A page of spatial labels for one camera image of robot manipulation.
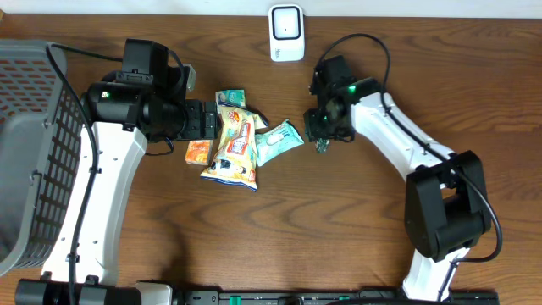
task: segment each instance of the gray plastic basket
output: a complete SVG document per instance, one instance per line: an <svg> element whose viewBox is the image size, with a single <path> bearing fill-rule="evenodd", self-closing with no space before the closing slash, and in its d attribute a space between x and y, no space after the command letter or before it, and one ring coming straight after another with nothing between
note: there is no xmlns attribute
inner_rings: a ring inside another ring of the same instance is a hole
<svg viewBox="0 0 542 305"><path fill-rule="evenodd" d="M81 117L46 45L0 40L0 276L48 258L79 162ZM65 73L64 54L53 56Z"/></svg>

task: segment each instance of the yellow snack bag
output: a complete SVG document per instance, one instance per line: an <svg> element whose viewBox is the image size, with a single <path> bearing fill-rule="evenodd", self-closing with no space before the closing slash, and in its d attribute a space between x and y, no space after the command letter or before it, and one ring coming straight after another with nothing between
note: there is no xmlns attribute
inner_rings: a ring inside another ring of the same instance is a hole
<svg viewBox="0 0 542 305"><path fill-rule="evenodd" d="M211 166L203 170L203 179L257 191L257 148L254 130L267 127L259 115L243 108L219 105L222 136Z"/></svg>

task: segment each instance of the white sensor device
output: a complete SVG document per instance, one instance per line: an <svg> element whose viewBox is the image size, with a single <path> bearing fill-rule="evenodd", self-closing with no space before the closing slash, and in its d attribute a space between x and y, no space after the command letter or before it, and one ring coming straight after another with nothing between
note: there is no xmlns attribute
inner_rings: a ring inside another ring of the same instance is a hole
<svg viewBox="0 0 542 305"><path fill-rule="evenodd" d="M295 4L279 4L269 9L271 59L296 61L305 55L303 10Z"/></svg>

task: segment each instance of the white wall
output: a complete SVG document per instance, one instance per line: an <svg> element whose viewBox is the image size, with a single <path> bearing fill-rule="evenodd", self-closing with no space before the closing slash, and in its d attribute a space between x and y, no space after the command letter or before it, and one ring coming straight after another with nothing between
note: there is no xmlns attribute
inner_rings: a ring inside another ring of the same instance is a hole
<svg viewBox="0 0 542 305"><path fill-rule="evenodd" d="M267 15L273 0L0 0L6 13ZM307 16L542 18L542 0L297 0Z"/></svg>

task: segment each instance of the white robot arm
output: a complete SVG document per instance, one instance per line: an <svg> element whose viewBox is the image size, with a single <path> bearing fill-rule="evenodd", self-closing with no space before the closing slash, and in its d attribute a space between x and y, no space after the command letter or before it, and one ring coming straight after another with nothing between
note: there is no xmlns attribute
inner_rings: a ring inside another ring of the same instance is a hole
<svg viewBox="0 0 542 305"><path fill-rule="evenodd" d="M450 156L454 153L450 148L439 144L417 127L395 105L390 94L385 93L384 98L395 117L418 138L430 143L431 147L443 156ZM361 98L358 103L351 106L351 122L356 132L369 139L395 166L404 180L407 180L407 175L420 166L431 167L441 163L399 128L395 121L386 114L378 92ZM451 279L446 281L444 287L443 283L445 283L450 264L455 258L465 257L468 250L465 247L455 250L438 263L432 258L424 257L416 250L410 273L403 280L402 289L406 296L417 300L437 301L439 298L445 300L449 294Z"/></svg>

